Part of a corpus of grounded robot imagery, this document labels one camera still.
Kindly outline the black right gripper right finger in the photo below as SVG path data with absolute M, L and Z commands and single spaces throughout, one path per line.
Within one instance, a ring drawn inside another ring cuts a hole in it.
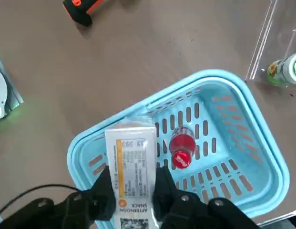
M 154 216 L 162 229 L 256 229 L 257 225 L 226 198 L 207 204 L 197 194 L 179 190 L 167 167 L 156 169 Z

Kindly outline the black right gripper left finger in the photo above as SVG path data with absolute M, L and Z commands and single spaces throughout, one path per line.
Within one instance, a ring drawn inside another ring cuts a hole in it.
M 88 229 L 95 221 L 110 221 L 116 199 L 106 166 L 88 190 L 75 189 L 58 204 L 38 198 L 4 219 L 0 229 Z

